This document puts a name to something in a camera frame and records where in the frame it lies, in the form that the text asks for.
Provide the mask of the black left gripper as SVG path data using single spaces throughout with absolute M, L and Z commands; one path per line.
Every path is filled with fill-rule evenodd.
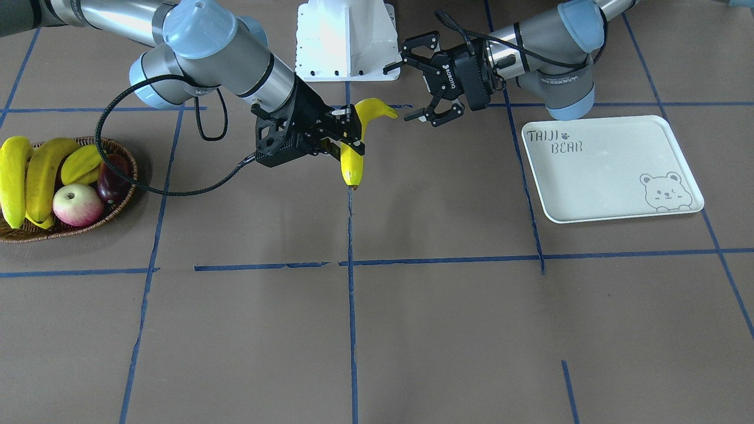
M 428 48 L 436 53 L 432 57 L 420 56 L 413 52 L 417 48 Z M 447 110 L 438 112 L 437 104 L 431 102 L 430 105 L 406 115 L 405 121 L 418 119 L 437 128 L 460 118 L 464 114 L 464 104 L 456 99 L 461 94 L 466 96 L 471 110 L 487 108 L 492 96 L 492 81 L 484 54 L 484 42 L 480 40 L 473 40 L 469 45 L 458 45 L 449 50 L 439 50 L 437 31 L 404 40 L 399 59 L 383 67 L 383 74 L 409 65 L 424 72 L 425 82 L 433 98 L 452 100 Z

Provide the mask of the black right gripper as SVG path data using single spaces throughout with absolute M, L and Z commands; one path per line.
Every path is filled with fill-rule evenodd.
M 362 123 L 355 105 L 332 108 L 298 76 L 288 102 L 274 112 L 252 106 L 256 116 L 255 161 L 275 167 L 305 155 L 340 157 L 342 147 L 365 155 Z

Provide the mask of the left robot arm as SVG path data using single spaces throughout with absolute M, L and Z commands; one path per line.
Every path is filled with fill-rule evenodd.
M 404 40 L 387 74 L 405 65 L 422 72 L 430 104 L 406 116 L 434 127 L 461 117 L 466 108 L 484 110 L 509 81 L 544 101 L 557 120 L 574 120 L 595 100 L 593 65 L 605 48 L 608 24 L 633 1 L 568 1 L 525 21 L 488 34 L 464 29 L 444 11 L 435 16 L 461 36 L 444 50 L 439 33 Z

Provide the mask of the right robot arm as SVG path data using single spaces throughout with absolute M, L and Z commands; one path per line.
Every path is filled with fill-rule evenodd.
M 3 1 L 2 36 L 74 26 L 114 33 L 148 46 L 130 83 L 169 75 L 140 88 L 153 108 L 180 105 L 225 88 L 256 116 L 256 161 L 275 167 L 305 155 L 339 158 L 341 147 L 365 153 L 353 105 L 327 105 L 267 46 L 258 22 L 216 1 Z

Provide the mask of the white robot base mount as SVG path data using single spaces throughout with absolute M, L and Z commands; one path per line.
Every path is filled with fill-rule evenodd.
M 304 81 L 394 81 L 399 59 L 393 5 L 309 1 L 296 14 L 295 72 Z

